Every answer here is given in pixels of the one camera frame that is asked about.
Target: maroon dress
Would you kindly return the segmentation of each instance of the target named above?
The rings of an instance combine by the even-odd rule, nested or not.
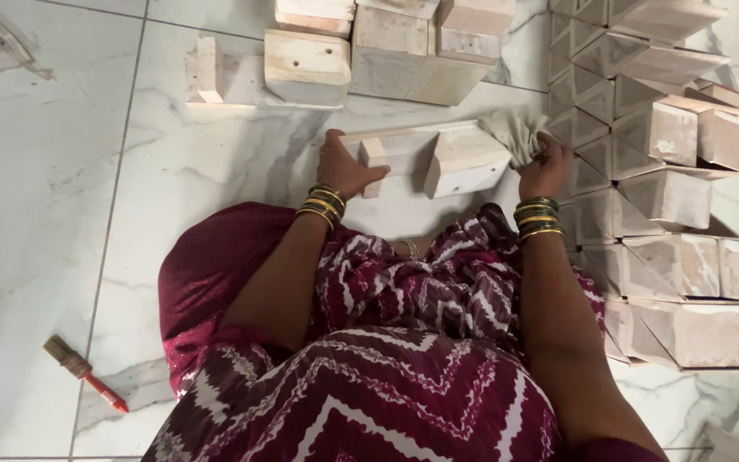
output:
[[[161,329],[179,402],[145,461],[659,460],[620,440],[563,446],[526,370],[520,249],[498,205],[448,227],[423,261],[339,226],[299,352],[251,328],[217,330],[294,213],[236,205],[165,259]],[[576,273],[603,329],[603,300]]]

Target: woman's left hand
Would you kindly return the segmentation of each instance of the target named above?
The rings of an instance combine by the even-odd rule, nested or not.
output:
[[[360,166],[338,139],[343,134],[341,130],[327,131],[327,139],[319,151],[316,181],[329,184],[344,196],[345,201],[349,201],[364,191],[368,184],[384,179],[389,173],[389,166],[382,165],[372,169]]]

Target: woman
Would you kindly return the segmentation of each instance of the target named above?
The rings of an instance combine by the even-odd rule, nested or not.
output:
[[[180,401],[145,460],[665,459],[612,380],[603,300],[564,252],[548,198],[568,148],[539,135],[520,236],[487,204],[394,247],[337,224],[388,172],[340,135],[298,211],[222,210],[162,264]]]

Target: white marble floor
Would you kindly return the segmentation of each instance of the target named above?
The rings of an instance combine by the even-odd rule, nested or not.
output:
[[[183,58],[199,34],[260,53],[264,0],[0,0],[0,19],[53,79],[0,74],[0,458],[133,460],[173,406],[159,343],[156,281],[178,236],[248,200],[298,205],[323,132],[542,109],[545,0],[518,0],[503,64],[457,108],[351,95],[342,113],[189,110]],[[712,0],[739,5],[739,0]],[[739,10],[690,44],[730,54],[709,78],[739,89]],[[490,194],[429,201],[402,178],[356,200],[349,226],[422,234],[494,200],[517,202],[508,175]],[[714,211],[739,232],[739,178],[715,183]],[[127,399],[119,415],[41,350],[52,333],[88,355]],[[739,374],[614,370],[673,460],[699,451],[712,420],[739,434]]]

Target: hand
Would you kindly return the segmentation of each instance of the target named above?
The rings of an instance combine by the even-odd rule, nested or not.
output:
[[[546,153],[520,172],[518,195],[522,201],[557,197],[569,180],[572,149],[542,131],[538,132],[538,141],[546,146]]]
[[[345,201],[349,201],[364,191],[368,184],[384,179],[389,173],[389,166],[382,165],[372,169],[361,167],[338,139],[343,134],[341,130],[327,131],[327,139],[319,151],[316,181],[329,184],[344,196]]]

